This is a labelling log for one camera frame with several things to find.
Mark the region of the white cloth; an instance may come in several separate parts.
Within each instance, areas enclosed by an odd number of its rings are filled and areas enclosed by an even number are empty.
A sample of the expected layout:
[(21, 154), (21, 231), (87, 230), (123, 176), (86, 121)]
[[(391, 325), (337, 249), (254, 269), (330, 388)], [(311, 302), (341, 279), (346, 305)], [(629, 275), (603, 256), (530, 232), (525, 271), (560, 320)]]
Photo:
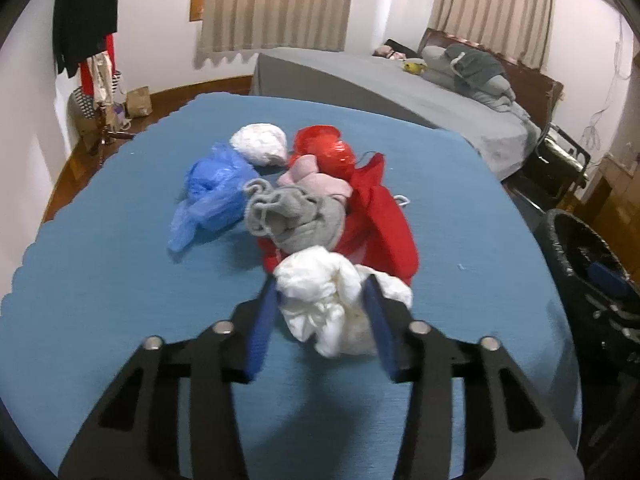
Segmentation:
[(300, 342), (313, 340), (314, 350), (328, 359), (376, 353), (371, 324), (363, 310), (367, 278), (378, 280), (384, 297), (412, 306), (412, 290), (400, 278), (353, 264), (321, 246), (286, 257), (273, 276), (282, 295), (280, 311), (288, 331)]

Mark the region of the pink sock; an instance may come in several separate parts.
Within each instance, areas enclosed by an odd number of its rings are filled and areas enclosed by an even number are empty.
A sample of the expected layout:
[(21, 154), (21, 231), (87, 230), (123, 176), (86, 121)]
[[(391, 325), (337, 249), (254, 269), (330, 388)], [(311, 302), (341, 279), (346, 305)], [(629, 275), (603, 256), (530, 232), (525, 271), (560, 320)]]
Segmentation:
[(290, 169), (277, 180), (277, 184), (296, 185), (310, 194), (335, 198), (343, 205), (352, 196), (349, 183), (321, 172), (314, 155), (303, 155), (296, 159)]

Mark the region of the grey sock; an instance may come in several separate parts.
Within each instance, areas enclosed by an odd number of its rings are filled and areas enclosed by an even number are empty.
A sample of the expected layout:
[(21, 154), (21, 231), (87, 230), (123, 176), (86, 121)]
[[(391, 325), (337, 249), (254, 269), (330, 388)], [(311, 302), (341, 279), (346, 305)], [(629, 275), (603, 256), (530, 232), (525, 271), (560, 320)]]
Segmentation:
[(248, 181), (243, 192), (247, 231), (288, 255), (314, 246), (332, 250), (343, 234), (345, 207), (333, 197), (297, 185), (274, 188), (261, 178)]

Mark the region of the black jacket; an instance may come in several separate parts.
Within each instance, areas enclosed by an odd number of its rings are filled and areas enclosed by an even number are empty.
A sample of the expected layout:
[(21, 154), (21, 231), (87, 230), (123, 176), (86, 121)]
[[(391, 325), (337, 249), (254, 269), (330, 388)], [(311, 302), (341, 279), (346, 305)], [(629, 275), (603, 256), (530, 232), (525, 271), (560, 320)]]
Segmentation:
[(118, 0), (54, 0), (52, 47), (58, 74), (72, 78), (117, 32)]

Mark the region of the wooden coat rack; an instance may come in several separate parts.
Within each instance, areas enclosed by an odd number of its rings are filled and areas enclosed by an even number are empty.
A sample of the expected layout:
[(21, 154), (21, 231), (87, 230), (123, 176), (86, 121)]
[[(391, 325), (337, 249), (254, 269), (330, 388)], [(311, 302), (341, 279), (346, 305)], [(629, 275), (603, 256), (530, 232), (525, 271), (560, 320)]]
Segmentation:
[(105, 160), (105, 149), (114, 140), (130, 140), (132, 135), (117, 127), (114, 111), (115, 47), (117, 32), (118, 0), (91, 0), (91, 53), (87, 64), (92, 81), (93, 106), (99, 124), (99, 166)]

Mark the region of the brown paper bag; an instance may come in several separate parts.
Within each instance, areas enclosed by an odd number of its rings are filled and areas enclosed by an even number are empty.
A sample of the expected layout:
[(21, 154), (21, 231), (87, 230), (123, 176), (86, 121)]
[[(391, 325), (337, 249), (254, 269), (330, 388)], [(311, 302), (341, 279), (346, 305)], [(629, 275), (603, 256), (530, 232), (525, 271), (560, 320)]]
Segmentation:
[(130, 118), (148, 117), (153, 105), (148, 87), (129, 90), (126, 94), (126, 110)]

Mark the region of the checkered basket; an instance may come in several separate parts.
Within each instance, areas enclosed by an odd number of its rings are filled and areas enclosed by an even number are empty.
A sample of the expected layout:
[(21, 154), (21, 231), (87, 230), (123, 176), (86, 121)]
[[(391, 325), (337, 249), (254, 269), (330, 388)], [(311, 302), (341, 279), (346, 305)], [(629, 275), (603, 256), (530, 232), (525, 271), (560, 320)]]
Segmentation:
[[(114, 98), (113, 110), (116, 116), (115, 127), (123, 127), (126, 122), (126, 92), (122, 90), (122, 73), (116, 70), (112, 79), (112, 91)], [(88, 136), (98, 128), (96, 122), (96, 109), (93, 106), (93, 97), (87, 96), (80, 87), (77, 87), (70, 97), (70, 110), (77, 132), (80, 136)]]

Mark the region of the pile of grey bedding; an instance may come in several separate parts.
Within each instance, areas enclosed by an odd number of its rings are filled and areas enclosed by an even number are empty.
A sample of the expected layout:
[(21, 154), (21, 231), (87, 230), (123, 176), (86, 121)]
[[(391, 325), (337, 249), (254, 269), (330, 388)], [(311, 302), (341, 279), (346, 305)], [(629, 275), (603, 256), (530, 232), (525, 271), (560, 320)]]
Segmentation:
[(491, 54), (450, 44), (426, 46), (421, 52), (426, 70), (422, 78), (460, 96), (480, 102), (495, 112), (524, 115), (503, 65)]

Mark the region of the black trash bin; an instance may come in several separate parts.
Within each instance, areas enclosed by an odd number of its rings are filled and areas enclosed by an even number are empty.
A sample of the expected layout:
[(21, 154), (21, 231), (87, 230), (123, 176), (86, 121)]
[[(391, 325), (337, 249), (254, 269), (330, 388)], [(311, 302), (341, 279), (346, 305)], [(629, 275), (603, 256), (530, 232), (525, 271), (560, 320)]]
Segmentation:
[[(578, 457), (589, 479), (631, 479), (639, 467), (639, 289), (597, 232), (552, 209), (534, 232), (559, 292), (582, 385)], [(628, 283), (608, 296), (589, 281), (600, 262)]]

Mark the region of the left beige curtain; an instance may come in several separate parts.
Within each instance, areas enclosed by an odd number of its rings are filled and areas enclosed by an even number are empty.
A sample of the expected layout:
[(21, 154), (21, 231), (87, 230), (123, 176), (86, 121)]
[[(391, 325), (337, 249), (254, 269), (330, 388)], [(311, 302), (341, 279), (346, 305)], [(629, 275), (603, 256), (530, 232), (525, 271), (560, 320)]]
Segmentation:
[(217, 56), (288, 47), (341, 51), (352, 0), (200, 0), (196, 66)]

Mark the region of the red cloth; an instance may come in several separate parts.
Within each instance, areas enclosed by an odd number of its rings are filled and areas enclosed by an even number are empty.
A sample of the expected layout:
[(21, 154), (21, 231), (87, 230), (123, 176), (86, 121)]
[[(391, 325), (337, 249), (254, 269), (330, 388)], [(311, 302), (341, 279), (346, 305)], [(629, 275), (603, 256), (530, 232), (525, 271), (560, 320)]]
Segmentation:
[[(366, 166), (356, 167), (352, 177), (345, 180), (352, 187), (352, 196), (343, 205), (343, 234), (329, 252), (409, 284), (418, 272), (419, 254), (404, 213), (382, 183), (384, 169), (384, 156), (376, 153)], [(268, 272), (290, 256), (268, 238), (257, 237), (257, 243), (262, 251), (262, 266)]]

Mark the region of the yellow plush toy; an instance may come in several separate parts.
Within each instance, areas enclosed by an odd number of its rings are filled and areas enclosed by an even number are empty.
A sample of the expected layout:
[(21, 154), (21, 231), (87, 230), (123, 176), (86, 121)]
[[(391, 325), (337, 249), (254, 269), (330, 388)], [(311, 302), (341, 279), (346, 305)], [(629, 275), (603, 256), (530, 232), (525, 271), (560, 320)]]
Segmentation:
[(424, 63), (405, 60), (402, 63), (402, 69), (411, 75), (422, 75), (427, 70), (427, 66)]

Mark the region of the white crumpled paper ball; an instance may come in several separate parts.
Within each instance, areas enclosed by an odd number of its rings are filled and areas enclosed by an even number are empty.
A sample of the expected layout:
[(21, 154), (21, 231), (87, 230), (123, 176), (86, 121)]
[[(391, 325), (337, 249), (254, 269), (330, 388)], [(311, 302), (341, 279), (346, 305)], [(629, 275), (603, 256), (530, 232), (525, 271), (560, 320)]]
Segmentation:
[(273, 124), (249, 124), (232, 134), (230, 145), (254, 166), (284, 166), (288, 160), (288, 139)]

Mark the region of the black metal chair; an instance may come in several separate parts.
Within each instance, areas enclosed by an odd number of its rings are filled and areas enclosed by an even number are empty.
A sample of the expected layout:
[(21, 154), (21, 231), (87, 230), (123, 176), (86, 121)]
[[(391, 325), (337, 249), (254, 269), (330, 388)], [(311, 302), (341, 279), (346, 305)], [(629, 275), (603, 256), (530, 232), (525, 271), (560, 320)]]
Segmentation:
[(555, 208), (567, 192), (586, 187), (590, 162), (589, 152), (550, 122), (521, 168), (526, 200), (543, 211)]

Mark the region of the grey bed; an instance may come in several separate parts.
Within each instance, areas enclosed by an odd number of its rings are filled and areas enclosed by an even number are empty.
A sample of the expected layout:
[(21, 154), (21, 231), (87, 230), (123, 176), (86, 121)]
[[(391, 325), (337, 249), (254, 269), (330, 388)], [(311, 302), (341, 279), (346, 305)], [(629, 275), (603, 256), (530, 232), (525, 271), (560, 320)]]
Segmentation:
[(460, 134), (499, 180), (524, 165), (541, 128), (411, 75), (399, 61), (294, 48), (262, 51), (250, 93), (364, 110)]

